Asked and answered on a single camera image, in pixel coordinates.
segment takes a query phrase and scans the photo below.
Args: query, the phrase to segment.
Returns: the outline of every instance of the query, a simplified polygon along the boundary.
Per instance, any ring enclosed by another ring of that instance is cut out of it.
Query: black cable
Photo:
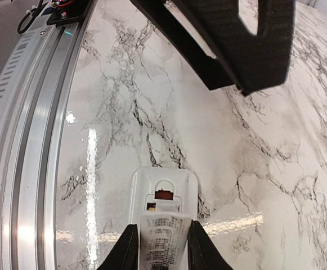
[[[38,15],[40,14],[40,12],[42,11],[43,7],[44,7],[43,0],[39,0],[38,6],[35,8],[32,8],[26,15],[24,15],[23,19],[20,21],[20,23],[18,24],[18,27],[17,27],[17,32],[19,34],[23,34],[24,32],[26,32],[28,30],[28,28],[34,22],[35,18],[37,18]],[[22,29],[23,23],[27,20],[27,18],[29,16],[31,16],[31,19],[26,24],[26,26]]]

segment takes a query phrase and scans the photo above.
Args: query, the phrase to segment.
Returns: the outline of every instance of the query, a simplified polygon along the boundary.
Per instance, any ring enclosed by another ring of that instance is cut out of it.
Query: marble surface
[[[208,91],[127,0],[99,0],[63,133],[59,270],[103,262],[140,166],[197,176],[199,220],[234,269],[327,269],[327,19],[313,8],[297,3],[286,83],[244,98]]]
[[[320,0],[297,0],[297,1],[309,5],[310,7],[317,7]]]

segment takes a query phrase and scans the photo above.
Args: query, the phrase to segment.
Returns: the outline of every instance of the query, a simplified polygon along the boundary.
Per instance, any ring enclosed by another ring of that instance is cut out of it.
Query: black mounting bracket
[[[69,6],[55,8],[47,20],[47,25],[60,26],[83,21],[92,2],[93,0],[76,0]]]
[[[257,35],[239,16],[238,0],[172,0],[217,58],[207,56],[164,6],[131,2],[168,38],[209,90],[236,84],[244,96],[286,80],[295,0],[259,0]]]
[[[97,270],[138,270],[139,243],[138,226],[128,225]],[[187,245],[189,270],[233,270],[198,221],[191,222]]]

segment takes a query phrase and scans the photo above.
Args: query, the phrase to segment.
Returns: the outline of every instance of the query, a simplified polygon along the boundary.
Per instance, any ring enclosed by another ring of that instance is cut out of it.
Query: aluminum rail
[[[56,269],[56,172],[62,127],[89,19],[38,18],[0,76],[0,270]]]

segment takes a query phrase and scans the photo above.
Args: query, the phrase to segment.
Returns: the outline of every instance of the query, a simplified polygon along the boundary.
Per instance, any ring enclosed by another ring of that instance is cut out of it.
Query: rectangular slot
[[[21,44],[21,45],[19,45],[18,47],[17,47],[17,51],[19,51],[19,50],[23,50],[25,47],[27,47],[27,43],[23,43],[23,44]]]
[[[154,202],[148,202],[147,203],[147,210],[148,211],[156,211],[156,203]]]
[[[154,192],[154,198],[158,200],[170,200],[173,201],[173,192],[169,190],[159,190]]]

